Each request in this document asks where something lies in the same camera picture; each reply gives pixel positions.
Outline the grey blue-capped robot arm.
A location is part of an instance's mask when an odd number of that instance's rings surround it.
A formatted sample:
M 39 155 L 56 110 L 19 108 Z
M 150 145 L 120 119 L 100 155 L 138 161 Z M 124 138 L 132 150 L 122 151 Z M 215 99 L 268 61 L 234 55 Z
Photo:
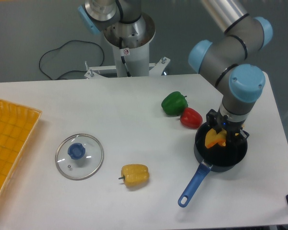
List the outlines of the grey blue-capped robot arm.
M 247 139 L 243 124 L 261 96 L 264 73 L 244 64 L 253 52 L 273 37 L 268 20 L 251 17 L 237 0 L 204 0 L 203 6 L 223 31 L 219 43 L 203 40 L 190 51 L 188 62 L 223 94 L 217 112 L 207 114 L 205 146 L 226 146 Z M 88 30 L 103 33 L 112 45 L 118 77 L 149 76 L 149 43 L 155 35 L 152 19 L 141 10 L 139 0 L 88 0 L 78 7 Z

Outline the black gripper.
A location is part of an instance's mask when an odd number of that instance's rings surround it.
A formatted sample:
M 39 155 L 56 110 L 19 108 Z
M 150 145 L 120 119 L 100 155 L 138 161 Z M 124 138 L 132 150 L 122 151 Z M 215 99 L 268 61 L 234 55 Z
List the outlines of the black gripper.
M 232 122 L 229 120 L 229 115 L 221 115 L 214 109 L 206 114 L 206 123 L 208 131 L 213 129 L 219 133 L 222 129 L 226 130 L 226 144 L 240 145 L 245 143 L 249 137 L 249 133 L 243 130 L 243 122 Z

